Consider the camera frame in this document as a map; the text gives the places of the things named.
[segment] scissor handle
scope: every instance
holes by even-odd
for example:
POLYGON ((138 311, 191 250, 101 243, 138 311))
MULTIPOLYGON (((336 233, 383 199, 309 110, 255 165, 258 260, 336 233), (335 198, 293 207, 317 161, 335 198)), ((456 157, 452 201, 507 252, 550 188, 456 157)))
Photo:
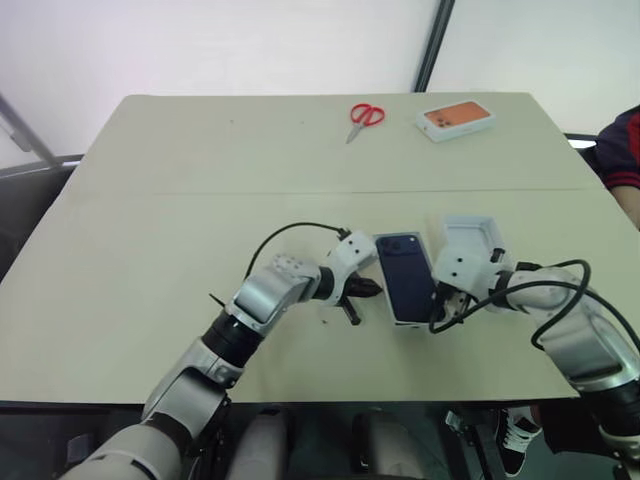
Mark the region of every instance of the scissor handle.
POLYGON ((372 127, 384 120, 384 110, 368 103, 359 103, 351 109, 351 121, 364 127, 372 127))

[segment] dark clothing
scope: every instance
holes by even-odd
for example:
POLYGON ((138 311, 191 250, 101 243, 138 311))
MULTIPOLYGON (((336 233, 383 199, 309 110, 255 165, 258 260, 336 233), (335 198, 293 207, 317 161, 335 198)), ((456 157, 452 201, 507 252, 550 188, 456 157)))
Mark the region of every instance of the dark clothing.
POLYGON ((605 187, 640 188, 640 105, 618 115, 596 138, 587 158, 605 187))
POLYGON ((544 439, 553 453, 613 456, 582 400, 549 400, 541 402, 538 408, 544 439))

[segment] black cable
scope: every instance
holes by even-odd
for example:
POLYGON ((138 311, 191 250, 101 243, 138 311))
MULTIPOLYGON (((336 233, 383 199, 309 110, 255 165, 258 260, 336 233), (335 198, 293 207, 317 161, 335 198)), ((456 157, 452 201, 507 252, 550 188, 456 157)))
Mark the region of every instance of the black cable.
MULTIPOLYGON (((569 265, 580 265, 583 268, 583 275, 582 275, 582 280, 580 281, 580 285, 579 286, 574 286, 575 288, 573 288, 573 290, 576 290, 576 293, 573 295, 573 297, 571 298, 571 300, 564 306, 564 308, 562 308, 562 310, 560 310, 553 318, 551 318, 548 322, 546 322, 544 325, 542 325, 540 328, 538 328, 535 333, 533 334, 533 336, 531 337, 531 344, 536 347, 539 350, 544 350, 544 348, 542 347, 542 345, 540 345, 538 343, 538 339, 540 338, 541 335, 543 335, 547 330, 549 330, 551 327, 553 327, 556 323, 558 323, 560 320, 562 320, 564 317, 567 316, 567 314, 573 310, 573 308, 578 304, 578 302, 582 299, 582 297, 584 296, 588 286, 589 286, 589 280, 591 279, 591 267, 589 266, 589 263, 587 263, 585 260, 567 260, 566 262, 560 262, 557 263, 555 265, 550 265, 550 267, 566 267, 569 265)), ((516 285, 514 287, 510 287, 510 288, 505 288, 503 290, 500 290, 496 293, 494 293, 493 295, 489 295, 487 298, 483 299, 482 301, 476 303, 473 307, 471 307, 470 309, 464 311, 463 313, 461 313, 460 315, 454 317, 453 319, 451 319, 449 322, 445 323, 444 325, 441 325, 440 327, 436 327, 435 326, 435 318, 434 316, 432 316, 429 319, 429 331, 431 333, 441 333, 444 332, 445 330, 448 330, 449 328, 453 327, 454 325, 457 325, 459 323, 462 323, 466 318, 470 317, 471 315, 473 315, 474 313, 476 313, 478 310, 486 307, 487 305, 490 305, 494 302, 496 302, 497 300, 501 300, 504 297, 506 297, 507 295, 517 292, 519 290, 523 290, 525 288, 530 288, 533 286, 537 286, 537 285, 547 285, 547 284, 539 284, 539 282, 528 282, 528 283, 523 283, 521 285, 516 285)))
POLYGON ((224 302, 222 300, 220 300, 218 297, 216 297, 213 293, 210 293, 209 296, 211 298, 213 298, 213 300, 220 305, 222 308, 224 308, 224 302))
MULTIPOLYGON (((481 302, 478 302, 477 304, 475 304, 469 310, 465 311, 464 314, 461 314, 458 317, 455 317, 453 320, 451 320, 450 322, 447 322, 447 324, 440 327, 440 330, 433 333, 440 333, 441 331, 444 331, 447 328, 451 328, 453 325, 457 323, 462 323, 462 321, 464 321, 466 318, 476 313, 478 310, 481 310, 487 305, 491 304, 493 300, 499 300, 500 298, 503 298, 504 296, 509 295, 510 293, 517 292, 519 290, 524 290, 526 288, 545 287, 545 286, 564 287, 570 290, 578 290, 578 288, 580 288, 578 285, 574 285, 573 283, 561 282, 558 280, 537 280, 535 282, 522 283, 514 287, 500 290, 500 292, 497 292, 496 294, 491 296, 493 297, 493 299, 491 299, 490 297, 485 298, 481 302)), ((593 298, 596 302, 600 303, 600 305, 602 305, 609 313, 611 313, 611 315, 615 317, 615 319, 620 323, 620 325, 622 325, 622 328, 631 339, 631 342, 638 350, 638 353, 640 353, 640 338, 638 337, 638 334, 635 332, 635 330, 633 329, 629 321, 626 318, 624 318, 624 316, 613 305, 611 305, 611 303, 609 303, 607 300, 602 298, 597 293, 591 290, 586 290, 584 294, 588 297, 593 298)))
POLYGON ((334 232, 338 232, 338 238, 340 238, 340 240, 344 239, 351 233, 349 232, 349 230, 344 228, 332 227, 331 225, 325 225, 323 223, 315 223, 315 222, 296 222, 296 223, 290 223, 289 225, 285 225, 284 227, 279 228, 278 230, 273 232, 271 235, 269 235, 257 248, 255 253, 251 257, 251 261, 249 262, 247 271, 244 274, 245 280, 247 279, 247 277, 249 277, 249 275, 251 275, 251 271, 253 270, 253 266, 255 265, 256 260, 258 259, 258 255, 260 255, 260 252, 267 245, 267 243, 269 243, 273 239, 273 237, 275 237, 276 235, 279 235, 285 230, 289 230, 290 228, 295 228, 295 227, 318 227, 318 228, 324 228, 326 230, 333 230, 334 232))
POLYGON ((562 310, 560 310, 553 318, 549 321, 545 322, 541 325, 531 336, 531 345, 536 347, 538 350, 544 350, 544 347, 540 345, 538 340, 545 332, 547 332, 551 327, 556 325, 560 320, 567 316, 567 314, 573 310, 573 308, 582 300, 584 293, 587 291, 589 287, 589 280, 591 280, 591 266, 585 260, 568 260, 566 262, 556 263, 555 265, 551 265, 552 267, 567 267, 570 265, 581 265, 582 266, 582 280, 580 280, 580 285, 576 289, 576 293, 573 295, 571 300, 567 302, 562 310))

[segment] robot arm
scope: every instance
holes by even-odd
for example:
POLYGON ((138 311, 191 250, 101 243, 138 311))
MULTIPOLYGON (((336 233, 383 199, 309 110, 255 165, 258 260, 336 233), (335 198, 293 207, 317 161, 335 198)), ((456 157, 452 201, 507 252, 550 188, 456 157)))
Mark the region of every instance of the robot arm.
POLYGON ((362 232, 342 240, 327 266, 276 256, 245 280, 164 376, 144 406, 142 422, 116 433, 64 480, 178 478, 182 457, 215 433, 230 404, 226 390, 287 309, 311 299, 337 305, 350 277, 376 258, 375 244, 362 232))
MULTIPOLYGON (((496 298, 492 310, 510 309, 531 315, 538 328, 562 311, 575 295, 552 283, 578 285, 563 268, 523 264, 513 269, 501 252, 486 258, 447 246, 438 257, 434 277, 445 289, 463 292, 477 302, 496 298), (547 285, 527 286, 531 282, 547 285), (515 290, 504 296, 496 292, 515 290)), ((597 420, 605 442, 627 461, 640 462, 640 355, 601 314, 589 295, 561 321, 539 336, 539 344, 597 420)))

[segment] white wall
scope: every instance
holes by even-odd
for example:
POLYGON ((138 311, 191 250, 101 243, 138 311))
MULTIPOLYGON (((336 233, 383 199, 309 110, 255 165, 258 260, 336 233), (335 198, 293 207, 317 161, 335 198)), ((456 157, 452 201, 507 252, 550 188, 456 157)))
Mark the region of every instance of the white wall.
POLYGON ((430 91, 528 91, 561 130, 640 103, 640 1, 456 0, 430 91))
MULTIPOLYGON (((132 93, 408 92, 437 3, 0 0, 0 91, 56 155, 132 93)), ((640 1, 457 0, 430 90, 530 91, 595 133, 640 102, 640 1)))
POLYGON ((0 0, 0 89, 56 155, 85 152, 132 93, 407 92, 436 5, 0 0))

